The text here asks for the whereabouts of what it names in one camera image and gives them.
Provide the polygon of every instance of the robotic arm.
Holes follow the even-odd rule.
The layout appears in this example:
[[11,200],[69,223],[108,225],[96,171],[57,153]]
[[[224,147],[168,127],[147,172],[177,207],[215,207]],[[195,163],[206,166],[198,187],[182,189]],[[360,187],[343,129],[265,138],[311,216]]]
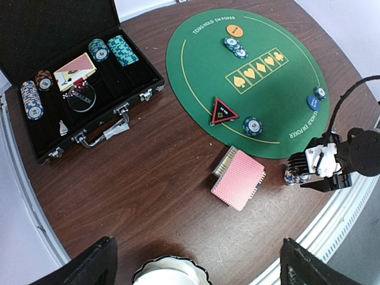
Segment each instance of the robotic arm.
[[378,79],[380,75],[367,77],[348,89],[334,109],[327,132],[321,138],[312,138],[303,152],[290,156],[289,168],[294,175],[310,174],[323,178],[301,184],[302,188],[329,192],[352,186],[350,174],[355,171],[368,177],[380,174],[380,129],[364,131],[353,128],[348,133],[347,141],[332,132],[342,102],[359,85]]

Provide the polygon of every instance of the wooden table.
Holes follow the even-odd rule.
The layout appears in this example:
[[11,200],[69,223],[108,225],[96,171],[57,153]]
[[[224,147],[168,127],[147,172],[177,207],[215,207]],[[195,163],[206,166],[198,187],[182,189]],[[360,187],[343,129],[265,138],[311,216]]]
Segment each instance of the wooden table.
[[[268,175],[242,212],[210,194],[216,181],[211,170],[228,147],[206,134],[179,104],[167,80],[165,56],[180,23],[214,8],[263,15],[297,36],[325,75],[331,106],[360,79],[338,46],[294,1],[203,0],[123,23],[164,75],[166,89],[131,110],[130,131],[94,149],[78,145],[50,165],[38,165],[15,91],[7,93],[27,173],[59,240],[73,258],[102,236],[116,237],[118,284],[129,284],[145,260],[163,254],[193,258],[214,284],[248,284],[278,257],[282,239],[297,238],[331,196],[284,186],[286,161],[266,159],[258,161]],[[343,104],[335,126],[345,136],[354,126],[373,127],[378,116],[378,104],[363,86]]]

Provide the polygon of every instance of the gray floor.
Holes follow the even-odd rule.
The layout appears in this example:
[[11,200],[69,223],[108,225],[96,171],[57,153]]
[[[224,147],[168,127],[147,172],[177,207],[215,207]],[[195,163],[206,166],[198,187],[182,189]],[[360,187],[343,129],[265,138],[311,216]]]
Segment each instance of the gray floor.
[[363,285],[380,284],[380,180],[328,265]]

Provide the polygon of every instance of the green poker mat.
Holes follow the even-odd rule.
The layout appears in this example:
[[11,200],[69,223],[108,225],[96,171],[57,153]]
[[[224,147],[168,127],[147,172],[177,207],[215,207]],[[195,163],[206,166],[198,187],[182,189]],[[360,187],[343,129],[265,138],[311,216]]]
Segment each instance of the green poker mat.
[[[244,32],[237,39],[247,59],[224,45],[232,24]],[[294,35],[260,15],[214,9],[189,18],[169,42],[166,68],[176,97],[193,120],[214,138],[252,156],[288,158],[326,129],[330,98],[316,60]],[[306,101],[317,86],[327,94],[318,112]],[[211,126],[216,97],[239,119]],[[254,137],[243,131],[244,119],[251,116],[262,122],[262,133]]]

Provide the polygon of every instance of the red triangle marker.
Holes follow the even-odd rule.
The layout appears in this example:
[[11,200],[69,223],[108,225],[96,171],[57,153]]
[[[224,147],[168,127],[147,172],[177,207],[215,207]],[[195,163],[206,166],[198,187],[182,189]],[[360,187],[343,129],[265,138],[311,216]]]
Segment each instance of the red triangle marker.
[[234,111],[231,110],[222,100],[216,98],[213,119],[211,120],[211,125],[220,124],[227,121],[232,121],[238,119],[239,116]]

